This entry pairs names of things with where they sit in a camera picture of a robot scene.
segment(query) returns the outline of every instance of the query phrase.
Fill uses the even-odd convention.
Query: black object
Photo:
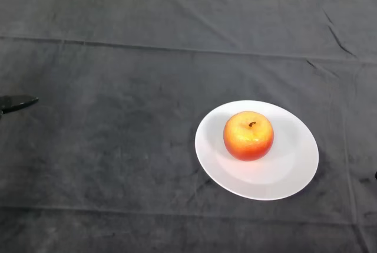
[[[24,109],[35,104],[39,99],[29,95],[0,97],[0,118],[5,113]]]

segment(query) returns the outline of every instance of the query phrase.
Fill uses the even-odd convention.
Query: gray tablecloth
[[[377,0],[0,0],[1,252],[377,252]],[[211,109],[266,101],[320,152],[280,201],[200,167]]]

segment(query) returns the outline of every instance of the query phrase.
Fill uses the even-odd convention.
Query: apple
[[[224,143],[228,152],[239,160],[257,160],[271,149],[273,128],[260,113],[243,111],[232,116],[224,128]]]

